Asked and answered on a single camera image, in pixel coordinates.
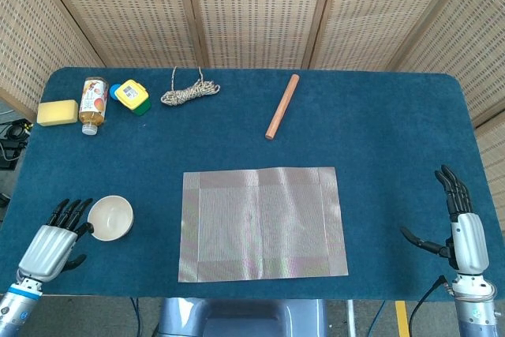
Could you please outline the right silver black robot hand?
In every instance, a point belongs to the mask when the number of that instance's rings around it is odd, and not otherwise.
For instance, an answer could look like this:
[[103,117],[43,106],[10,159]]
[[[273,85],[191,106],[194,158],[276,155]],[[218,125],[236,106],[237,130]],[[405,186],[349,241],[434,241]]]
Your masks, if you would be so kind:
[[462,275],[482,275],[489,266],[484,227],[473,211],[467,186],[446,165],[435,171],[447,198],[451,236],[444,245],[427,241],[401,227],[403,237],[412,245],[446,258],[449,265]]

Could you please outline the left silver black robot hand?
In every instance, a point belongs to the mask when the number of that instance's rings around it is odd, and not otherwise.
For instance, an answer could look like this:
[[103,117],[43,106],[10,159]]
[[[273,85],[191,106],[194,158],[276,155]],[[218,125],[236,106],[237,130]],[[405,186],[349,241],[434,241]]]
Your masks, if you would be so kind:
[[70,256],[79,239],[94,231],[90,222],[79,223],[92,201],[92,198],[64,199],[54,208],[18,264],[16,278],[19,284],[27,280],[48,283],[64,271],[72,271],[85,262],[85,254],[74,259]]

